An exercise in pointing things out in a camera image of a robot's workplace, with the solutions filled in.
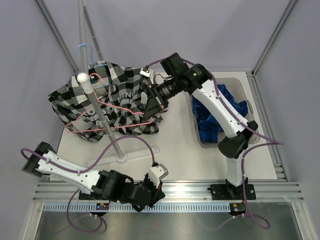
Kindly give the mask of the black white checkered shirt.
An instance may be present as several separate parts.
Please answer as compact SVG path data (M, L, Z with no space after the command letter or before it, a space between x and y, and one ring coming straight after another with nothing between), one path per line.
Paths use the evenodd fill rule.
M122 135L153 135L163 121L160 114L145 120L142 113L147 100L143 87L151 79L139 68L122 67L98 61L88 70L99 105L112 130ZM67 84L48 95L48 101L69 132L91 143L98 142L106 132L91 101L72 76Z

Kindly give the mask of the pink wire hanger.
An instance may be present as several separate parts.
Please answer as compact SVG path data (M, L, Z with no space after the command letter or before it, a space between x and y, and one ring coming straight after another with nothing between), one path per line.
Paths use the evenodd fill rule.
M108 103L104 103L102 101L99 100L99 98L97 97L96 92L94 91L94 88L92 87L92 84L90 83L90 78L91 76L97 76L100 80L103 80L102 77L97 74L97 73L92 73L90 75L88 75L87 73L81 72L77 75L76 80L78 81L78 83L80 83L80 85L82 86L84 92L87 94L88 97L93 97L93 100L90 100L92 107L94 108L95 112L98 114L100 113L102 116L98 116L99 121L101 122L101 124L106 124L107 127L110 128L110 126L108 125L108 121L106 116L104 115L104 113L102 112L102 108L100 106L100 104L105 105L105 106L109 106L109 107L113 107L116 109L120 109L120 110L124 110L127 111L129 113L131 113L132 115L144 115L143 112L133 112L132 110L130 110L129 108L124 108L124 107L120 107L117 105L112 105L112 104L108 104ZM103 128L99 128L99 129L90 129L90 130L77 130L77 131L71 131L68 129L68 127L71 124L76 124L79 119L84 116L86 113L89 112L89 110L91 110L92 108L86 110L85 112L83 112L82 114L80 114L76 120L71 121L70 123L68 123L67 125L64 126L64 128L66 129L66 131L68 133L87 133L87 132L96 132L96 131L102 131L105 130L107 132L107 129L105 127Z

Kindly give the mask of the blue plaid shirt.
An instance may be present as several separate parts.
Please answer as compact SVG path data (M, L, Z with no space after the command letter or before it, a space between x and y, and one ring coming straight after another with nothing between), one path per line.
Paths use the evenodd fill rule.
M242 132L249 121L240 115L238 111L227 101L218 85L212 80L207 80L201 89L197 89L192 95L210 112L224 131L225 136L234 137L237 132Z

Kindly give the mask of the grey clothes rack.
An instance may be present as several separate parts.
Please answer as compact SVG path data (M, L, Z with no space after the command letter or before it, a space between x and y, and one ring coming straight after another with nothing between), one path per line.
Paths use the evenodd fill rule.
M160 149L157 147L151 147L147 144L147 149L136 150L132 152L125 153L121 150L118 142L120 141L115 137L112 129L107 121L106 116L103 114L103 110L100 106L100 102L97 99L94 88L90 83L89 77L89 68L88 68L88 54L87 54L87 40L86 40L86 28L88 28L90 36L93 41L93 45L97 54L97 57L100 61L103 61L103 54L99 42L97 40L93 24L91 22L88 9L86 7L86 2L84 0L78 0L78 24L79 24L79 50L80 50L80 74L77 77L80 85L83 87L85 94L87 94L88 99L90 100L93 109L97 113L98 120L102 124L102 129L106 131L109 140L112 143L112 147L115 150L115 155L105 156L102 154L102 157L97 162L98 166L108 165L108 164L125 164L130 160L138 160L144 157L151 157L152 160L155 160L156 154L160 152Z

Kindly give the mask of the aluminium frame post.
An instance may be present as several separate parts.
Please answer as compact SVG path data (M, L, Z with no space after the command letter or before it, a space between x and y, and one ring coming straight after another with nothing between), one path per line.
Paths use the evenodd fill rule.
M54 39L56 40L59 48L61 49L67 63L69 64L70 68L74 71L77 72L79 70L78 65L76 64L76 61L71 55L71 52L69 51L62 34L60 33L54 18L52 14L49 11L49 8L47 7L46 3L44 0L35 0L34 1L36 6L38 7L41 15L43 16L49 30L51 31Z
M266 62L268 56L271 54L279 36L281 35L282 31L284 30L290 16L294 12L297 4L299 3L298 0L290 0L285 7L280 19L278 20L271 36L269 37L266 46L264 47L258 61L254 65L253 69L247 70L246 77L249 82L250 90L253 95L253 100L255 106L257 108L257 113L262 123L263 132L267 134L269 137L274 137L274 131L272 129L272 124L270 118L267 113L266 104L263 98L262 90L259 87L258 82L258 73L262 69L264 63ZM285 161L282 158L282 154L279 150L279 145L270 145L268 149L270 150L271 160L273 163L273 167L275 169L275 173L277 176L277 181L279 182L289 182L290 175L288 172L288 168L286 167Z

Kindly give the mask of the right aluminium frame post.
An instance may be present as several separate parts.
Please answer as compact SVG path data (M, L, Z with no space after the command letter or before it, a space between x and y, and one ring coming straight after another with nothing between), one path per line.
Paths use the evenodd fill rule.
M262 123L263 132L267 134L269 137L274 137L274 131L272 129L272 124L270 118L267 113L266 104L263 98L262 90L259 87L258 82L258 73L262 69L264 63L266 62L268 56L271 54L279 36L281 35L282 31L284 30L290 16L294 12L297 4L299 3L298 0L290 0L285 7L280 19L278 20L271 36L269 37L266 46L264 47L258 61L254 65L253 69L247 70L246 77L249 82L250 90L253 95L253 100L255 106L257 108L257 113ZM270 145L268 149L270 150L271 160L273 163L273 167L275 169L275 173L277 176L277 181L279 182L289 182L290 175L288 172L288 168L286 167L285 161L282 158L282 154L279 150L279 145Z

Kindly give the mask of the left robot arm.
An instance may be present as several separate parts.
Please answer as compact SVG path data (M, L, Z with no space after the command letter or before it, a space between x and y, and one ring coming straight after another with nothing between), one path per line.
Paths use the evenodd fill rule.
M80 200L120 202L130 204L135 211L141 212L145 207L152 208L166 196L162 185L163 178L169 172L157 162L151 165L142 181L135 182L132 177L116 170L85 168L65 160L46 142L41 142L35 150L22 148L20 153L26 159L21 169L23 172L65 181L79 189Z

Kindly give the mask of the aluminium mounting rail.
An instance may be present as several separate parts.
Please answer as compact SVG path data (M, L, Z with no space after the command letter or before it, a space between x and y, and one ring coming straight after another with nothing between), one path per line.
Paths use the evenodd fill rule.
M167 181L163 183L164 202L210 201L210 182ZM297 182L261 181L252 183L258 202L302 202L303 194ZM66 182L41 182L33 195L33 202L65 202L77 188Z

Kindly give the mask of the left aluminium frame post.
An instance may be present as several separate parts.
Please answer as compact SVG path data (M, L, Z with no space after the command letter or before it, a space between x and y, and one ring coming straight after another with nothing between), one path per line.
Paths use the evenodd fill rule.
M54 18L52 14L49 11L49 8L47 7L46 3L44 0L35 0L34 1L36 6L38 7L41 15L43 16L49 30L51 31L54 39L56 40L59 48L61 49L67 63L69 64L70 68L74 71L77 72L79 70L78 65L76 64L76 61L71 55L71 52L69 51L62 34L60 33Z

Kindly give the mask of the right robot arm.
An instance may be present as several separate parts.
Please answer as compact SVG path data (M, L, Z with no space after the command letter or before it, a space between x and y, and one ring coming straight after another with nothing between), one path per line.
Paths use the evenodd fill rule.
M246 201L254 193L244 171L243 152L258 129L258 124L248 121L227 101L219 90L215 77L201 64L188 67L178 53L158 60L170 77L161 84L151 83L144 88L147 94L144 119L148 120L169 106L169 99L187 92L200 101L222 127L225 138L218 143L219 151L226 157L227 178L224 184L209 187L214 200Z

